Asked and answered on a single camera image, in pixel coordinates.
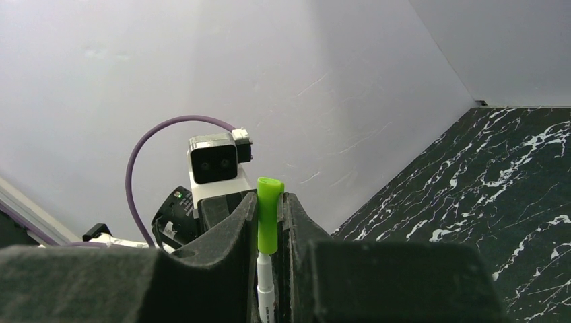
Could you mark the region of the green white pen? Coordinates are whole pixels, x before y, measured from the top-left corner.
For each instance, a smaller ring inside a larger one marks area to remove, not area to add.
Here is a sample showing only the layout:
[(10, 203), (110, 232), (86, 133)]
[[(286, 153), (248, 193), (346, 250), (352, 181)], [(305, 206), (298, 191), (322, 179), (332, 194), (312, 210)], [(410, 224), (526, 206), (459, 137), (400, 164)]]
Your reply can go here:
[(270, 255), (259, 253), (257, 256), (257, 295), (261, 322), (275, 322), (275, 287)]

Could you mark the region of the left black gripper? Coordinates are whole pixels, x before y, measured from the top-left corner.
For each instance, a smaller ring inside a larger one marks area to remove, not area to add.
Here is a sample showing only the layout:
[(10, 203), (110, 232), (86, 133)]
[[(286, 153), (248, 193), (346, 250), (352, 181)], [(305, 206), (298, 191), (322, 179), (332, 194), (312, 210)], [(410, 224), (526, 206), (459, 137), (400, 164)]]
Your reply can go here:
[(256, 189), (208, 197), (198, 202), (197, 214), (202, 236), (228, 236), (245, 231), (255, 236)]

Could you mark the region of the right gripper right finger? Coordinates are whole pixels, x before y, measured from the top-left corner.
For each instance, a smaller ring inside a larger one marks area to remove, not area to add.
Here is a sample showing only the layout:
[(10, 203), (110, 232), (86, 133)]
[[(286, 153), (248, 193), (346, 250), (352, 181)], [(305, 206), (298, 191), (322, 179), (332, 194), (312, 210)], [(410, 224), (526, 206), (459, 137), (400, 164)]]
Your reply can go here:
[(283, 322), (507, 322), (490, 273), (460, 244), (337, 240), (281, 202)]

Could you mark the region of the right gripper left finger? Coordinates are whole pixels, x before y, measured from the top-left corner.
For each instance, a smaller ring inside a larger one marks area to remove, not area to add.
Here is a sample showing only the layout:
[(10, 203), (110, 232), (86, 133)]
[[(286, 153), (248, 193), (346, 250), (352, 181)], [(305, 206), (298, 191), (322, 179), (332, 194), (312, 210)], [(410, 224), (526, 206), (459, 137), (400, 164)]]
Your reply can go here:
[(148, 248), (1, 251), (2, 322), (258, 322), (257, 196), (169, 254)]

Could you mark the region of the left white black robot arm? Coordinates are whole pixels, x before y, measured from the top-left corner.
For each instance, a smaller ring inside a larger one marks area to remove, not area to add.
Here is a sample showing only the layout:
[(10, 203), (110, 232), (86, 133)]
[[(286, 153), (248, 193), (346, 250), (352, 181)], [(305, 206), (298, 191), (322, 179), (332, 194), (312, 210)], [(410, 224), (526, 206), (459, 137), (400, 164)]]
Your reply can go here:
[[(176, 188), (148, 217), (145, 229), (156, 246), (171, 253), (196, 240), (221, 223), (255, 187), (240, 179), (220, 183), (192, 184), (189, 189)], [(72, 246), (148, 248), (149, 244), (134, 229), (113, 229), (101, 221), (95, 223)]]

